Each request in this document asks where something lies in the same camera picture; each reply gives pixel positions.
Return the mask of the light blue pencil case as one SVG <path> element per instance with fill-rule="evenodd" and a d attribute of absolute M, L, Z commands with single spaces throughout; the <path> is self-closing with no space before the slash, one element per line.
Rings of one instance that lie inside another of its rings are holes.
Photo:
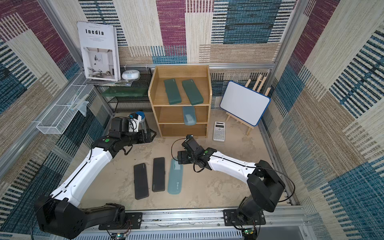
<path fill-rule="evenodd" d="M 168 193 L 171 195 L 178 195 L 182 191 L 183 181 L 183 165 L 177 161 L 171 160 L 171 167 L 169 172 Z"/>
<path fill-rule="evenodd" d="M 197 123 L 196 112 L 193 106 L 183 106 L 184 123 L 186 126 L 193 126 Z"/>

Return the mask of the black pencil case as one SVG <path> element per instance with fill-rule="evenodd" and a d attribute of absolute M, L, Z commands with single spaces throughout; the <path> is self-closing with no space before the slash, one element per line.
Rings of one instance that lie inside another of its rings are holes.
<path fill-rule="evenodd" d="M 165 191 L 165 158 L 155 158 L 153 161 L 152 191 Z"/>
<path fill-rule="evenodd" d="M 134 165 L 134 188 L 136 200 L 149 196 L 147 167 L 145 163 Z"/>

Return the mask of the dark green pencil case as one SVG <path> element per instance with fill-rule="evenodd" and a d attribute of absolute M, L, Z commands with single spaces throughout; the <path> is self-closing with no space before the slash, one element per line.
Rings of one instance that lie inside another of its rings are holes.
<path fill-rule="evenodd" d="M 170 105 L 180 104 L 182 98 L 175 79 L 164 80 L 165 89 Z"/>
<path fill-rule="evenodd" d="M 199 105 L 204 102 L 204 98 L 193 79 L 182 81 L 182 86 L 192 106 Z"/>

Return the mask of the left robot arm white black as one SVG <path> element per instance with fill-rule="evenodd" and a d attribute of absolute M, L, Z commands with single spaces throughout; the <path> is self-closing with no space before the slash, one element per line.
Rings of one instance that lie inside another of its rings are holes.
<path fill-rule="evenodd" d="M 49 196 L 40 196 L 35 201 L 39 229 L 74 239 L 83 230 L 97 225 L 125 227 L 127 218 L 123 205 L 108 203 L 101 207 L 81 209 L 79 204 L 91 183 L 119 151 L 128 155 L 126 148 L 150 143 L 156 135 L 142 112 L 113 118 L 108 134 L 94 141 L 75 171 Z"/>

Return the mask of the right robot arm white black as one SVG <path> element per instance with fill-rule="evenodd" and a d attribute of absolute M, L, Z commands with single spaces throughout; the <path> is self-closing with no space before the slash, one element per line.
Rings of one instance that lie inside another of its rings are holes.
<path fill-rule="evenodd" d="M 251 224 L 259 219 L 263 211 L 274 212 L 286 188 L 280 172 L 263 160 L 258 163 L 241 161 L 224 155 L 220 151 L 204 149 L 193 136 L 187 136 L 175 159 L 181 165 L 192 164 L 193 168 L 217 171 L 234 177 L 249 187 L 251 195 L 245 197 L 235 213 L 235 219 L 242 224 Z"/>

